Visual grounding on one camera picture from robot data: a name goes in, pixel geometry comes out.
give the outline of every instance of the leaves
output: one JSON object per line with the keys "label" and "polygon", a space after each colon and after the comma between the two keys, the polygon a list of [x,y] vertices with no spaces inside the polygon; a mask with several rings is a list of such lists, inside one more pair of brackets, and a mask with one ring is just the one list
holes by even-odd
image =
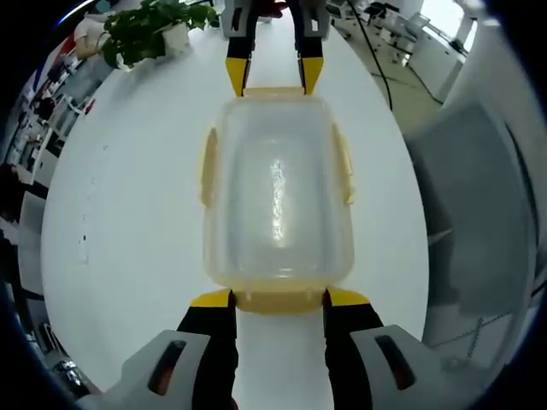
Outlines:
{"label": "leaves", "polygon": [[123,10],[107,19],[104,28],[110,38],[103,46],[104,59],[111,67],[117,67],[116,56],[120,54],[124,63],[132,67],[144,58],[164,56],[162,31],[166,27],[184,22],[189,29],[203,29],[207,21],[215,18],[215,11],[202,4],[144,0],[140,9]]}

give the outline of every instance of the table surface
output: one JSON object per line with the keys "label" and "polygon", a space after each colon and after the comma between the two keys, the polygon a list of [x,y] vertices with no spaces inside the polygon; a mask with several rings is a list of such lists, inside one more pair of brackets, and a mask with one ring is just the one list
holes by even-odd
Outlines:
{"label": "table surface", "polygon": [[[289,15],[259,24],[248,86],[299,85]],[[42,264],[51,324],[100,389],[190,301],[218,289],[203,270],[200,155],[233,91],[227,42],[190,32],[176,61],[116,71],[74,126],[46,204]],[[401,132],[372,77],[334,30],[315,89],[348,138],[356,250],[339,284],[366,295],[384,324],[421,339],[428,262],[420,192]],[[233,395],[241,408],[331,408],[321,311],[238,312]]]}

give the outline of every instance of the potted plant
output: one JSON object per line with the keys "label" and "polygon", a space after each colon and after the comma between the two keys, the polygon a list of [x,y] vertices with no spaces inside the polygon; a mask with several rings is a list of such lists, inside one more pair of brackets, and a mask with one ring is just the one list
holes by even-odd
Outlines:
{"label": "potted plant", "polygon": [[144,0],[140,9],[120,11],[104,23],[109,34],[102,48],[104,60],[118,68],[121,59],[131,68],[145,58],[173,54],[188,42],[188,30],[203,29],[215,17],[215,11],[203,4]]}

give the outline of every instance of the plastic food container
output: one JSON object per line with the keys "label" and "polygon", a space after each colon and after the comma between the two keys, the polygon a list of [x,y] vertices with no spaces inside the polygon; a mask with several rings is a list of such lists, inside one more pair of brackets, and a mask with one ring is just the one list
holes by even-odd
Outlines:
{"label": "plastic food container", "polygon": [[346,276],[350,175],[346,143],[320,98],[228,103],[203,156],[208,275],[255,292],[320,290]]}

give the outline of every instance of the white pot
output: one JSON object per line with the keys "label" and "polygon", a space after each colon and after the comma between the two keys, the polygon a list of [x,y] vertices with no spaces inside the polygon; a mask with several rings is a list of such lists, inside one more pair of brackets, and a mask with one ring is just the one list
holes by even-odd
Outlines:
{"label": "white pot", "polygon": [[166,56],[181,54],[189,44],[188,26],[186,23],[180,23],[177,26],[168,28],[162,35],[165,40]]}

